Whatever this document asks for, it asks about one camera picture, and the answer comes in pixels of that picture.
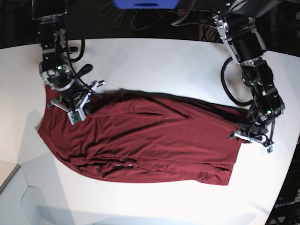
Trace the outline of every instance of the black cable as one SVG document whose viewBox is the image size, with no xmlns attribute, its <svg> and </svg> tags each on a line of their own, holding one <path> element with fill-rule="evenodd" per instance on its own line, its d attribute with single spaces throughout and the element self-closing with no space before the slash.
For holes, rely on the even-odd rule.
<svg viewBox="0 0 300 225">
<path fill-rule="evenodd" d="M 213 40 L 213 42 L 217 43 L 219 40 L 220 40 L 219 32 L 218 32 L 218 30 L 216 30 L 215 39 Z"/>
<path fill-rule="evenodd" d="M 211 30 L 208 35 L 207 35 L 207 38 L 209 41 L 213 42 L 212 38 L 215 36 L 217 30 Z"/>
<path fill-rule="evenodd" d="M 80 47 L 79 56 L 75 59 L 70 59 L 70 62 L 73 63 L 73 62 L 78 62 L 79 60 L 81 60 L 81 58 L 84 55 L 84 49 L 85 49 L 85 40 L 83 38 L 81 38 L 81 47 Z"/>
<path fill-rule="evenodd" d="M 114 6 L 113 1 L 104 5 L 102 8 L 99 9 L 99 12 L 98 12 L 99 16 L 107 17 L 112 12 L 113 6 Z"/>
<path fill-rule="evenodd" d="M 71 19 L 72 19 L 73 21 L 75 21 L 76 24 L 79 24 L 78 21 L 77 21 L 77 19 L 76 19 L 76 17 L 73 16 L 72 12 L 70 12 L 69 14 L 70 14 L 70 16 L 71 16 Z M 84 40 L 84 38 L 83 38 L 83 33 L 82 33 L 82 31 L 80 30 L 80 28 L 78 28 L 78 29 L 79 29 L 78 33 L 79 33 L 80 39 L 81 39 L 80 53 L 79 53 L 79 56 L 78 56 L 77 58 L 75 58 L 75 59 L 71 59 L 71 58 L 70 58 L 70 62 L 71 62 L 71 63 L 78 62 L 79 60 L 81 60 L 81 58 L 82 58 L 83 55 L 84 55 L 85 40 Z"/>
<path fill-rule="evenodd" d="M 229 89 L 227 88 L 227 85 L 225 83 L 225 79 L 224 79 L 224 73 L 225 73 L 225 70 L 226 70 L 226 67 L 227 65 L 232 61 L 232 57 L 228 58 L 224 65 L 222 66 L 222 69 L 221 69 L 221 83 L 222 83 L 222 86 L 224 88 L 224 91 L 226 92 L 226 94 L 228 95 L 228 97 L 236 104 L 236 105 L 239 105 L 239 106 L 248 106 L 250 104 L 252 104 L 252 101 L 253 100 L 250 100 L 250 101 L 247 101 L 247 102 L 239 102 L 238 100 L 236 100 L 232 94 L 230 93 Z"/>
<path fill-rule="evenodd" d="M 202 22 L 187 22 L 187 23 L 181 23 L 181 24 L 177 25 L 176 27 L 185 26 L 185 25 L 191 25 L 191 24 L 204 25 L 204 26 L 216 28 L 216 27 L 213 26 L 213 25 L 209 25 L 209 24 L 202 23 Z"/>
<path fill-rule="evenodd" d="M 207 31 L 208 29 L 209 29 L 209 27 L 205 27 L 205 26 L 202 27 L 202 33 L 203 33 L 203 36 L 202 36 L 202 38 L 201 38 L 201 41 L 204 41 L 204 39 L 205 39 L 205 41 L 208 42 L 208 39 L 207 39 L 207 37 L 206 37 L 206 31 Z"/>
<path fill-rule="evenodd" d="M 263 136 L 266 138 L 266 140 L 270 140 L 270 139 L 268 138 L 268 136 L 265 135 L 265 134 L 261 134 L 261 135 L 254 136 L 254 137 L 252 137 L 251 139 L 256 139 L 256 138 L 258 138 L 258 137 L 263 137 Z"/>
<path fill-rule="evenodd" d="M 179 18 L 178 20 L 172 22 L 171 25 L 174 26 L 174 27 L 180 26 L 180 23 L 183 22 L 188 17 L 190 12 L 192 11 L 192 9 L 195 5 L 195 2 L 196 2 L 196 0 L 191 0 L 191 4 L 189 5 L 189 7 L 188 7 L 187 11 L 185 12 L 184 16 Z"/>
<path fill-rule="evenodd" d="M 258 118 L 259 118 L 259 115 L 257 115 L 256 119 L 253 121 L 250 129 L 248 130 L 248 137 L 250 137 L 250 133 L 251 133 L 251 130 L 253 129 L 253 127 L 255 126 L 256 122 L 258 121 Z"/>
<path fill-rule="evenodd" d="M 76 79 L 78 79 L 81 83 L 82 83 L 82 85 L 84 86 L 84 87 L 86 87 L 87 89 L 89 89 L 94 95 L 96 95 L 98 98 L 101 98 L 101 95 L 99 95 L 98 93 L 96 93 L 92 88 L 90 88 L 79 76 L 78 76 L 78 74 L 75 72 L 75 70 L 74 70 L 74 67 L 73 67 L 73 65 L 72 65 L 72 62 L 71 62 L 71 60 L 70 60 L 70 52 L 69 52 L 69 45 L 68 45 L 68 35 L 67 35 L 67 33 L 65 34 L 66 35 L 66 48 L 67 48 L 67 59 L 68 59 L 68 61 L 70 62 L 70 67 L 71 67 L 71 70 L 72 70 L 72 72 L 73 72 L 73 74 L 74 74 L 74 77 L 76 78 Z"/>
<path fill-rule="evenodd" d="M 104 5 L 102 8 L 99 9 L 99 12 L 98 12 L 99 16 L 107 17 L 112 12 L 113 7 L 114 7 L 113 1 Z M 122 25 L 126 12 L 127 12 L 127 10 L 124 9 L 124 10 L 122 10 L 122 12 L 119 15 L 117 15 L 117 17 L 112 22 L 112 25 L 114 28 L 119 28 Z"/>
<path fill-rule="evenodd" d="M 71 108 L 71 111 L 73 113 L 75 113 L 75 102 L 74 102 L 73 96 L 71 94 L 68 94 L 68 95 L 69 95 L 69 106 Z"/>
<path fill-rule="evenodd" d="M 218 40 L 218 30 L 214 30 L 211 37 L 208 37 L 211 42 L 217 42 Z"/>
<path fill-rule="evenodd" d="M 275 119 L 273 119 L 273 121 L 272 121 L 270 140 L 272 140 L 272 138 L 273 138 L 274 128 L 275 128 Z"/>
</svg>

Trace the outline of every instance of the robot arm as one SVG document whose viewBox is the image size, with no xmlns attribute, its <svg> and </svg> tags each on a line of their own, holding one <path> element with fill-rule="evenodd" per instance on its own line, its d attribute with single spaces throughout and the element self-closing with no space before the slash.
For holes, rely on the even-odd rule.
<svg viewBox="0 0 300 225">
<path fill-rule="evenodd" d="M 241 124 L 240 130 L 230 137 L 239 137 L 250 142 L 260 143 L 272 151 L 272 135 L 275 118 L 283 113 L 285 105 L 273 83 L 272 70 L 262 59 L 266 50 L 263 40 L 255 27 L 255 18 L 272 9 L 280 0 L 215 0 L 213 21 L 221 40 L 229 51 L 229 58 L 221 71 L 221 80 L 227 95 L 238 105 L 251 105 L 248 124 Z M 33 18 L 40 22 L 39 44 L 43 48 L 43 61 L 40 63 L 40 75 L 52 89 L 61 94 L 61 99 L 53 99 L 51 105 L 68 113 L 72 124 L 85 119 L 84 106 L 95 89 L 104 82 L 85 84 L 80 77 L 92 70 L 92 65 L 85 65 L 78 73 L 72 67 L 70 52 L 76 51 L 68 47 L 66 29 L 61 16 L 67 13 L 64 0 L 33 0 Z M 141 4 L 140 8 L 152 6 Z M 239 103 L 230 94 L 224 82 L 224 71 L 233 60 L 243 71 L 242 79 L 251 89 L 253 100 Z M 268 137 L 267 126 L 271 126 Z"/>
<path fill-rule="evenodd" d="M 52 12 L 45 12 L 43 11 L 45 7 L 39 8 L 37 3 L 41 1 L 33 1 L 33 12 L 35 12 L 33 17 L 39 20 L 38 42 L 43 49 L 43 61 L 39 64 L 39 73 L 44 83 L 61 95 L 60 99 L 52 99 L 48 107 L 53 105 L 66 111 L 71 124 L 75 124 L 85 120 L 85 106 L 90 101 L 90 95 L 99 96 L 95 89 L 104 84 L 104 81 L 95 81 L 87 85 L 81 80 L 81 76 L 93 69 L 91 64 L 85 65 L 78 73 L 74 71 L 71 62 L 76 60 L 70 59 L 70 53 L 76 52 L 77 48 L 68 46 L 66 28 L 61 18 L 62 14 L 67 13 L 66 8 L 65 10 L 54 8 Z"/>
<path fill-rule="evenodd" d="M 262 2 L 268 2 L 270 7 L 276 1 Z M 247 1 L 245 1 L 242 8 L 239 8 L 239 12 L 245 12 L 243 8 L 246 3 Z M 241 125 L 241 129 L 232 134 L 231 137 L 236 136 L 250 142 L 260 143 L 268 149 L 268 152 L 271 152 L 275 118 L 283 113 L 285 105 L 274 85 L 272 70 L 267 62 L 262 59 L 263 53 L 267 50 L 256 30 L 255 20 L 247 15 L 232 13 L 233 7 L 230 7 L 224 13 L 216 10 L 213 14 L 213 20 L 220 38 L 231 55 L 231 58 L 225 62 L 221 70 L 222 85 L 227 95 L 237 105 L 251 105 L 248 111 L 248 121 L 251 126 Z M 252 13 L 259 15 L 259 10 Z M 236 101 L 224 82 L 225 68 L 232 60 L 241 66 L 243 82 L 251 89 L 253 100 L 246 104 Z M 272 124 L 270 137 L 266 135 L 269 124 Z"/>
</svg>

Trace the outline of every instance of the maroon t-shirt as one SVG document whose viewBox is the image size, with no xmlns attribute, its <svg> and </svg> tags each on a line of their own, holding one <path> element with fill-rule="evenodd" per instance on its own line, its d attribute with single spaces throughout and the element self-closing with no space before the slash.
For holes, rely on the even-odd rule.
<svg viewBox="0 0 300 225">
<path fill-rule="evenodd" d="M 46 100 L 57 98 L 46 87 Z M 227 185 L 241 140 L 226 117 L 244 110 L 135 91 L 104 96 L 85 121 L 71 125 L 57 107 L 45 110 L 38 131 L 54 156 L 98 180 L 150 183 L 197 180 Z"/>
</svg>

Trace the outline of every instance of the wire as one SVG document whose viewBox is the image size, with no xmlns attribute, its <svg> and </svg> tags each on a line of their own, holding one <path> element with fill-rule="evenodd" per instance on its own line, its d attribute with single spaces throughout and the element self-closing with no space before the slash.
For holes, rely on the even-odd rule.
<svg viewBox="0 0 300 225">
<path fill-rule="evenodd" d="M 99 12 L 98 12 L 99 16 L 107 17 L 112 12 L 113 7 L 114 7 L 113 2 L 110 2 L 106 5 L 104 5 L 102 8 L 99 9 Z M 126 12 L 127 12 L 126 9 L 122 10 L 122 12 L 119 15 L 117 15 L 117 17 L 113 20 L 112 25 L 114 28 L 119 28 L 122 25 Z"/>
<path fill-rule="evenodd" d="M 274 128 L 275 128 L 275 119 L 273 119 L 273 121 L 272 121 L 270 140 L 272 140 L 272 138 L 273 138 Z"/>
<path fill-rule="evenodd" d="M 236 104 L 236 105 L 239 105 L 239 106 L 248 106 L 250 104 L 252 104 L 253 100 L 250 100 L 250 101 L 247 101 L 247 102 L 239 102 L 238 100 L 236 100 L 232 94 L 230 93 L 229 89 L 227 88 L 226 86 L 226 83 L 225 83 L 225 79 L 224 79 L 224 73 L 225 73 L 225 70 L 226 70 L 226 67 L 227 65 L 232 61 L 232 57 L 228 58 L 224 65 L 222 66 L 222 69 L 221 69 L 221 83 L 222 83 L 222 86 L 224 88 L 224 91 L 226 92 L 226 94 L 228 95 L 228 97 Z"/>
<path fill-rule="evenodd" d="M 219 36 L 219 32 L 218 32 L 218 30 L 216 30 L 215 39 L 213 40 L 213 42 L 217 43 L 218 41 L 220 41 L 222 43 L 220 36 Z"/>
<path fill-rule="evenodd" d="M 196 25 L 204 25 L 204 26 L 216 28 L 216 27 L 213 26 L 213 25 L 209 25 L 209 24 L 201 23 L 201 22 L 187 22 L 187 23 L 181 23 L 181 24 L 177 25 L 176 27 L 185 26 L 185 25 L 192 25 L 192 24 L 196 24 Z"/>
<path fill-rule="evenodd" d="M 112 22 L 112 25 L 114 28 L 119 28 L 124 20 L 125 14 L 126 14 L 127 10 L 123 10 Z"/>
<path fill-rule="evenodd" d="M 99 95 L 98 93 L 96 93 L 92 88 L 90 88 L 79 76 L 78 76 L 78 74 L 75 72 L 75 70 L 74 70 L 74 67 L 73 67 L 73 65 L 72 65 L 72 62 L 71 62 L 71 60 L 70 60 L 70 52 L 68 51 L 69 50 L 69 46 L 68 46 L 68 36 L 67 36 L 67 33 L 65 34 L 66 35 L 66 48 L 67 48 L 67 59 L 68 59 L 68 61 L 70 62 L 70 67 L 71 67 L 71 70 L 72 70 L 72 72 L 73 72 L 73 74 L 74 74 L 74 77 L 76 78 L 76 79 L 78 79 L 81 83 L 82 83 L 82 85 L 84 86 L 84 87 L 86 87 L 87 89 L 89 89 L 94 95 L 96 95 L 98 98 L 101 98 L 101 95 Z"/>
<path fill-rule="evenodd" d="M 265 135 L 265 134 L 261 134 L 261 135 L 257 135 L 257 136 L 251 137 L 251 139 L 256 139 L 256 138 L 258 138 L 258 137 L 265 137 L 266 140 L 270 140 L 270 139 L 268 138 L 268 136 Z"/>
<path fill-rule="evenodd" d="M 207 39 L 207 37 L 206 37 L 206 31 L 209 29 L 209 27 L 205 27 L 204 25 L 202 26 L 202 33 L 203 33 L 203 36 L 202 36 L 202 38 L 201 38 L 201 41 L 204 41 L 204 39 L 205 39 L 205 41 L 207 41 L 208 42 L 208 39 Z"/>
<path fill-rule="evenodd" d="M 132 17 L 132 20 L 131 20 L 131 23 L 130 23 L 130 24 L 131 24 L 132 29 L 134 29 L 134 30 L 145 30 L 145 29 L 147 29 L 147 28 L 149 28 L 149 27 L 151 27 L 151 26 L 157 24 L 159 21 L 161 21 L 161 19 L 162 19 L 163 17 L 164 17 L 164 15 L 161 15 L 161 17 L 160 17 L 158 20 L 156 20 L 154 23 L 149 24 L 148 26 L 141 27 L 141 28 L 136 28 L 136 27 L 133 25 L 133 21 L 134 21 L 135 18 L 136 18 L 136 15 L 134 15 L 134 16 Z"/>
<path fill-rule="evenodd" d="M 189 5 L 187 11 L 185 12 L 184 16 L 179 18 L 178 20 L 174 21 L 171 23 L 172 26 L 174 27 L 178 27 L 180 25 L 181 22 L 183 22 L 188 15 L 190 14 L 190 12 L 192 11 L 194 5 L 195 5 L 196 0 L 191 0 L 191 4 Z"/>
<path fill-rule="evenodd" d="M 71 16 L 71 19 L 72 19 L 73 21 L 75 21 L 76 24 L 79 24 L 78 21 L 77 21 L 76 16 L 73 16 L 72 12 L 70 12 L 70 16 Z M 84 40 L 84 37 L 83 37 L 83 35 L 82 35 L 83 32 L 81 31 L 80 27 L 78 28 L 78 30 L 79 30 L 79 31 L 78 31 L 78 34 L 80 35 L 80 39 L 81 39 L 80 53 L 79 53 L 79 56 L 78 56 L 77 58 L 75 58 L 75 59 L 69 58 L 69 60 L 70 60 L 71 63 L 78 62 L 79 60 L 82 59 L 82 57 L 83 57 L 83 55 L 84 55 L 85 40 Z"/>
<path fill-rule="evenodd" d="M 212 38 L 214 37 L 214 35 L 216 34 L 217 30 L 211 30 L 208 35 L 207 35 L 207 38 L 209 41 L 212 42 Z"/>
<path fill-rule="evenodd" d="M 101 17 L 107 17 L 112 12 L 113 6 L 114 6 L 113 1 L 110 2 L 110 3 L 108 3 L 108 4 L 106 4 L 106 5 L 104 5 L 102 8 L 99 9 L 99 16 L 101 16 Z M 106 8 L 108 8 L 108 11 L 107 11 L 107 13 L 103 14 L 102 12 L 104 12 L 104 10 Z"/>
</svg>

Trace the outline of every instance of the white tabletop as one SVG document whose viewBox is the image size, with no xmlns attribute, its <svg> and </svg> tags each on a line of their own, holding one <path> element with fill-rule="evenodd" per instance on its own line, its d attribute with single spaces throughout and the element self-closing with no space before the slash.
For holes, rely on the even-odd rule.
<svg viewBox="0 0 300 225">
<path fill-rule="evenodd" d="M 92 64 L 94 69 L 84 80 L 105 80 L 106 90 L 164 92 L 234 106 L 220 81 L 220 70 L 228 57 L 222 44 L 94 39 L 86 41 L 84 57 L 75 68 Z M 275 52 L 265 53 L 264 58 L 272 68 L 286 110 L 276 120 L 274 152 L 264 154 L 259 145 L 242 145 L 228 186 L 193 180 L 105 182 L 65 167 L 34 128 L 45 109 L 38 45 L 0 50 L 0 160 L 22 165 L 29 185 L 41 189 L 57 224 L 132 225 L 137 217 L 155 218 L 156 224 L 165 224 L 162 218 L 185 224 L 264 224 L 285 180 L 300 132 L 300 58 Z M 251 98 L 238 66 L 230 64 L 225 76 L 237 99 Z"/>
</svg>

